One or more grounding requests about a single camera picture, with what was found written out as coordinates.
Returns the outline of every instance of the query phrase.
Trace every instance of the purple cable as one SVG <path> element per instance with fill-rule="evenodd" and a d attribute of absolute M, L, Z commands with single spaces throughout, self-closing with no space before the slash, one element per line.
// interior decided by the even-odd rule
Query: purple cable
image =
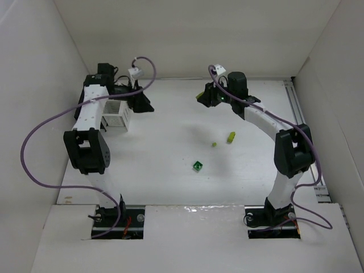
<path fill-rule="evenodd" d="M 215 75 L 213 74 L 213 71 L 215 69 L 215 66 L 214 65 L 209 65 L 209 73 L 210 73 L 210 76 L 213 80 L 213 82 L 215 83 L 215 85 L 222 91 L 224 92 L 227 96 L 229 96 L 230 98 L 233 98 L 234 100 L 236 101 L 239 101 L 245 105 L 249 105 L 249 106 L 252 106 L 256 109 L 258 109 L 259 111 L 262 111 L 263 113 L 267 114 L 268 116 L 270 116 L 271 118 L 277 120 L 277 121 L 281 121 L 285 124 L 288 124 L 290 126 L 292 126 L 296 131 L 298 131 L 302 136 L 303 138 L 305 139 L 305 141 L 307 142 L 309 148 L 311 149 L 312 151 L 312 154 L 313 154 L 313 157 L 315 158 L 316 160 L 316 167 L 317 167 L 317 180 L 314 182 L 314 183 L 310 183 L 310 184 L 300 184 L 300 185 L 297 185 L 295 186 L 295 189 L 293 190 L 292 194 L 291 194 L 291 202 L 294 206 L 302 209 L 302 210 L 305 210 L 307 212 L 310 212 L 316 216 L 318 216 L 319 218 L 321 218 L 322 220 L 324 220 L 329 226 L 324 226 L 320 223 L 317 223 L 317 222 L 314 222 L 310 219 L 306 219 L 306 218 L 301 218 L 301 217 L 296 217 L 296 218 L 292 218 L 292 219 L 288 219 L 286 221 L 283 221 L 282 223 L 280 223 L 279 225 L 276 225 L 276 226 L 273 226 L 273 227 L 268 227 L 266 229 L 260 229 L 259 231 L 268 231 L 268 230 L 272 230 L 272 229 L 276 229 L 290 221 L 294 221 L 294 220 L 302 220 L 302 221 L 306 221 L 306 222 L 310 222 L 312 224 L 315 224 L 317 226 L 321 226 L 322 228 L 324 229 L 333 229 L 333 226 L 331 225 L 331 223 L 323 216 L 319 215 L 317 212 L 314 212 L 310 209 L 307 209 L 307 208 L 304 208 L 303 206 L 300 206 L 298 205 L 297 203 L 295 203 L 295 201 L 293 200 L 293 197 L 295 195 L 295 192 L 297 189 L 301 188 L 301 187 L 312 187 L 312 186 L 316 186 L 320 181 L 321 181 L 321 176 L 322 176 L 322 169 L 321 169 L 321 164 L 320 164 L 320 160 L 319 160 L 319 155 L 317 153 L 317 150 L 316 148 L 314 147 L 314 145 L 312 144 L 311 140 L 308 138 L 308 136 L 304 133 L 304 131 L 301 130 L 300 127 L 298 127 L 296 124 L 293 124 L 292 122 L 290 121 L 286 121 L 285 119 L 283 118 L 280 118 L 280 117 L 277 117 L 275 114 L 269 112 L 269 111 L 265 111 L 262 107 L 260 107 L 259 105 L 256 105 L 256 104 L 252 104 L 251 102 L 247 102 L 247 101 L 244 101 L 232 94 L 230 94 L 229 92 L 227 92 L 219 83 L 218 83 L 218 80 L 216 79 Z"/>
<path fill-rule="evenodd" d="M 156 67 L 154 65 L 154 63 L 152 62 L 151 59 L 147 58 L 147 57 L 144 57 L 144 56 L 140 56 L 140 57 L 136 57 L 133 62 L 131 63 L 132 67 L 135 67 L 134 63 L 136 62 L 136 60 L 139 60 L 139 59 L 144 59 L 144 60 L 147 60 L 153 67 L 153 77 L 152 77 L 152 80 L 142 89 L 139 89 L 137 91 L 134 91 L 134 92 L 131 92 L 131 93 L 127 93 L 127 94 L 119 94 L 119 95 L 111 95 L 111 96 L 102 96 L 102 97 L 97 97 L 97 98 L 94 98 L 92 100 L 89 100 L 89 101 L 84 101 L 74 107 L 71 107 L 69 108 L 68 110 L 66 111 L 63 111 L 62 113 L 59 113 L 58 115 L 55 115 L 54 117 L 51 117 L 51 118 L 48 118 L 47 120 L 43 121 L 42 123 L 38 124 L 33 130 L 30 131 L 30 133 L 27 135 L 27 137 L 25 138 L 23 144 L 22 144 L 22 148 L 20 149 L 20 162 L 22 164 L 22 167 L 25 171 L 25 173 L 27 174 L 27 176 L 29 176 L 29 178 L 37 185 L 39 186 L 42 186 L 42 187 L 45 187 L 45 188 L 48 188 L 48 189 L 92 189 L 94 191 L 97 191 L 97 192 L 100 192 L 102 193 L 103 195 L 105 195 L 107 198 L 109 198 L 110 200 L 112 200 L 112 202 L 115 204 L 115 206 L 117 207 L 118 209 L 118 217 L 115 221 L 115 223 L 112 225 L 112 227 L 103 232 L 103 233 L 100 233 L 100 234 L 97 234 L 97 235 L 94 235 L 94 236 L 91 236 L 91 238 L 97 238 L 97 237 L 101 237 L 101 236 L 104 236 L 106 235 L 107 233 L 109 233 L 110 231 L 112 231 L 116 225 L 119 223 L 119 220 L 120 220 L 120 217 L 121 217 L 121 210 L 120 210 L 120 207 L 119 207 L 119 203 L 113 199 L 110 195 L 108 195 L 106 192 L 104 192 L 102 189 L 99 189 L 99 188 L 96 188 L 96 187 L 90 187 L 90 186 L 53 186 L 53 185 L 48 185 L 48 184 L 44 184 L 42 182 L 40 182 L 37 178 L 35 178 L 31 172 L 29 171 L 27 165 L 25 164 L 25 159 L 24 159 L 24 151 L 25 151 L 25 147 L 27 146 L 27 143 L 29 141 L 29 139 L 31 138 L 31 136 L 39 129 L 41 128 L 43 125 L 47 124 L 48 122 L 50 121 L 53 121 L 54 119 L 56 118 L 59 118 L 61 117 L 62 115 L 66 114 L 66 113 L 69 113 L 71 112 L 72 110 L 75 110 L 77 109 L 78 107 L 81 107 L 81 106 L 84 106 L 86 104 L 89 104 L 91 101 L 98 101 L 98 100 L 103 100 L 105 98 L 121 98 L 121 97 L 129 97 L 129 96 L 133 96 L 133 95 L 136 95 L 136 94 L 139 94 L 141 92 L 143 92 L 144 90 L 148 89 L 152 84 L 153 82 L 155 81 L 155 78 L 156 78 L 156 75 L 157 75 L 157 72 L 156 72 Z"/>

